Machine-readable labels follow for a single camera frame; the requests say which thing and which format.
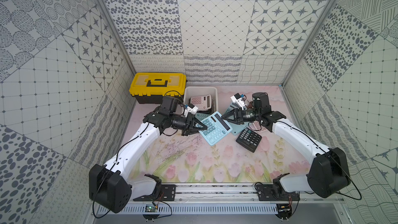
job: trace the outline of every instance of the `black mounting plate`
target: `black mounting plate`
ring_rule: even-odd
[[[162,195],[162,198],[159,200],[164,201],[164,202],[173,202],[174,197],[176,196],[176,185],[175,184],[162,184],[160,188],[160,195]],[[137,197],[133,199],[135,202],[151,202],[153,199],[148,198],[146,196],[142,197]]]
[[[257,196],[260,202],[262,201],[289,201],[289,195],[292,201],[298,201],[300,199],[296,192],[289,192],[284,195],[284,197],[276,198],[273,195],[272,184],[257,184]]]

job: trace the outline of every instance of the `pink calculator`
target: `pink calculator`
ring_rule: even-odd
[[[211,95],[192,97],[191,104],[199,108],[198,111],[209,110],[211,108]]]

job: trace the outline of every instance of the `vented metal panel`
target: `vented metal panel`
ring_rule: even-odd
[[[147,204],[127,204],[120,211],[121,214],[170,214],[170,208],[163,203],[159,204],[158,212],[145,212]],[[276,214],[276,204],[254,203],[254,204],[170,204],[173,214]],[[108,210],[100,207],[98,214],[104,214]]]

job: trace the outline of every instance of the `calculator keypad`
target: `calculator keypad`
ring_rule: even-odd
[[[258,146],[258,144],[261,141],[261,135],[257,134],[256,132],[253,132],[252,130],[245,128],[239,137],[236,139],[236,142],[238,142],[240,145],[245,147],[251,152],[254,152]]]

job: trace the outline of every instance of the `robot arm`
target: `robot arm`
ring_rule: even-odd
[[[284,174],[275,178],[273,191],[276,196],[287,192],[311,191],[326,198],[351,183],[346,154],[341,149],[331,149],[316,141],[295,127],[285,115],[272,111],[267,93],[254,93],[252,106],[252,109],[247,110],[235,108],[222,118],[234,124],[258,121],[261,126],[290,143],[311,165],[308,174]]]
[[[103,166],[94,165],[89,172],[89,197],[114,213],[120,212],[131,198],[147,196],[157,199],[162,180],[154,175],[129,181],[129,174],[145,150],[172,127],[182,130],[182,136],[207,130],[193,114],[197,107],[186,106],[183,116],[175,114],[177,99],[165,96],[161,106],[148,113],[132,139]]]

